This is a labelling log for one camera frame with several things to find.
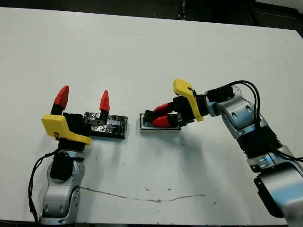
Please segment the aluminum foil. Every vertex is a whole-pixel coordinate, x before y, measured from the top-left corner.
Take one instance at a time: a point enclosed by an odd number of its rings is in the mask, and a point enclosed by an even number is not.
[[[100,114],[85,112],[83,116],[84,122],[96,121]],[[91,125],[90,134],[92,136],[110,137],[125,139],[127,129],[127,117],[109,115],[107,119],[107,124],[105,125]]]

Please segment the white table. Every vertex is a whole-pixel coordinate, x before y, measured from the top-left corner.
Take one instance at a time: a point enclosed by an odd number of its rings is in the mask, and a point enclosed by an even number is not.
[[[1,8],[0,219],[33,220],[30,173],[57,146],[40,118],[69,85],[68,113],[97,112],[108,89],[111,114],[129,122],[125,140],[86,147],[81,186],[91,191],[81,190],[78,222],[284,224],[267,212],[256,174],[220,117],[189,124],[179,135],[141,135],[138,118],[172,100],[175,78],[198,93],[246,79],[258,87],[271,128],[302,156],[302,75],[303,40],[295,31]],[[248,90],[243,94],[252,100]],[[35,175],[39,211],[51,160]]]

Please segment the floor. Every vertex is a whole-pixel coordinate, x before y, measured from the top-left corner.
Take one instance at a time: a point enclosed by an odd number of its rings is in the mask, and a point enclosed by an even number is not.
[[[295,9],[253,0],[1,0],[0,7],[50,9],[134,17],[204,21],[296,30],[303,37],[303,15]],[[0,226],[34,226],[0,220]],[[140,227],[82,224],[77,227]]]

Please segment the dark stain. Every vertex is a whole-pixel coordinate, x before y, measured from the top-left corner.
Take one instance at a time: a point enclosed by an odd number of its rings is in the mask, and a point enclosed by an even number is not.
[[[162,200],[147,200],[148,202],[157,202],[157,203],[161,203]]]

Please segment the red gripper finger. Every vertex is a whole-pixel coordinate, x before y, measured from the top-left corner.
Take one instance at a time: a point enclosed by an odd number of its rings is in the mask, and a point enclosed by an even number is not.
[[[109,97],[107,90],[104,91],[103,96],[101,98],[100,110],[106,110],[107,112],[109,112]]]
[[[159,126],[159,127],[170,127],[170,123],[169,123],[169,120],[168,120],[168,116],[162,116],[162,117],[158,117],[156,118],[152,124],[154,126]]]
[[[169,104],[163,104],[158,106],[156,109],[154,109],[154,112],[161,114],[161,115],[166,115],[172,112],[171,108],[169,107]]]
[[[68,93],[70,88],[66,85],[64,86],[58,93],[54,104],[61,106],[63,109],[66,108],[67,101],[68,101]]]

